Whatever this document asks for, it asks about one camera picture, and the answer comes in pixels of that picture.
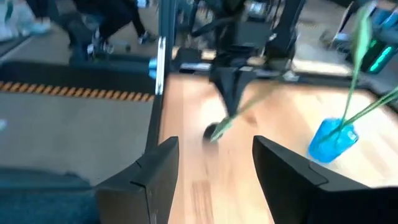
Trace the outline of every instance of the green light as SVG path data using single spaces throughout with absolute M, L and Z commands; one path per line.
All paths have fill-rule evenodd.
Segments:
M 381 53 L 380 57 L 375 61 L 375 63 L 372 65 L 372 67 L 369 70 L 371 72 L 375 71 L 378 68 L 378 66 L 380 66 L 380 63 L 388 55 L 388 53 L 390 53 L 391 50 L 392 50 L 392 47 L 388 47 L 388 48 L 384 49 L 383 52 Z
M 374 45 L 377 43 L 377 40 L 372 40 L 371 44 L 369 45 L 369 48 L 374 47 Z

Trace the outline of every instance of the blue plastic cup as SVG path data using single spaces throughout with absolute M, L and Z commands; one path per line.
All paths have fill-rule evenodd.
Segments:
M 324 164 L 331 163 L 358 141 L 359 136 L 352 124 L 345 126 L 341 132 L 336 132 L 328 139 L 323 139 L 340 124 L 341 119 L 338 118 L 328 118 L 322 121 L 308 147 L 308 153 L 313 159 Z

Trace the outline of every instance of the gym floor mat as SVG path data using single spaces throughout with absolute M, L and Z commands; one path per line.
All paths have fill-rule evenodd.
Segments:
M 71 172 L 96 185 L 144 153 L 152 101 L 141 99 L 1 93 L 0 166 Z
M 6 55 L 10 50 L 14 49 L 17 47 L 19 44 L 23 43 L 26 39 L 29 37 L 21 37 L 17 38 L 15 40 L 9 40 L 9 41 L 4 41 L 0 42 L 0 57 Z

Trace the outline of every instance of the wooden tabletop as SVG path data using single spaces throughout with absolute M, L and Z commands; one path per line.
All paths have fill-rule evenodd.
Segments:
M 250 84 L 243 101 L 269 83 Z M 254 135 L 263 135 L 301 155 L 323 119 L 340 117 L 346 90 L 281 85 L 242 117 L 218 146 L 202 143 L 205 128 L 221 121 L 224 106 L 205 78 L 169 78 L 160 141 L 178 136 L 180 169 L 169 223 L 273 223 L 252 159 Z M 374 99 L 353 97 L 349 114 Z M 398 120 L 387 108 L 355 123 L 359 141 L 327 168 L 371 187 L 398 185 Z

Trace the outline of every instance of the black pants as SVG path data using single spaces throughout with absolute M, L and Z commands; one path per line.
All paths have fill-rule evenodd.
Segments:
M 48 17 L 49 0 L 26 0 L 36 18 Z
M 145 34 L 144 25 L 142 25 L 139 16 L 137 4 L 132 0 L 95 0 L 98 9 L 104 15 L 104 22 L 99 27 L 101 37 L 108 39 L 119 29 L 133 23 L 137 35 L 140 37 Z

